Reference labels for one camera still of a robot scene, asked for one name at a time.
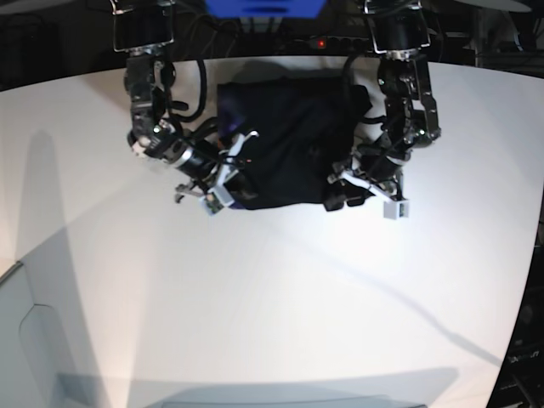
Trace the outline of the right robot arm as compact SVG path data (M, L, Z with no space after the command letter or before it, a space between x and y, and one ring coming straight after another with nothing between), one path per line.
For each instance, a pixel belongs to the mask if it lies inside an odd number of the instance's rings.
M130 98L132 127L127 143L136 156L159 162L188 177L175 189L174 200L194 196L214 215L255 196L245 175L244 144L258 132L241 124L219 133L218 118L206 119L196 130L184 129L206 108L207 69L197 60L200 93L195 112L173 99L176 70L169 55L175 41L174 1L114 1L114 49L127 54L124 88ZM218 134L215 141L209 136Z

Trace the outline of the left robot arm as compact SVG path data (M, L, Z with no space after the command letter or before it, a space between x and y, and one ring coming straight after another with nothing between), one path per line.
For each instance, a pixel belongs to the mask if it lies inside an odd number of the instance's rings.
M355 109L352 65L359 56L349 56L342 75L350 114L358 123L378 125L381 134L373 142L356 144L346 158L333 163L327 179L333 192L324 207L329 212L357 207L376 197L383 204L385 218L407 218L403 167L413 150L429 147L441 135L428 59L423 53L430 45L428 25L418 1L358 1L356 5L379 58L377 83L385 113L368 117Z

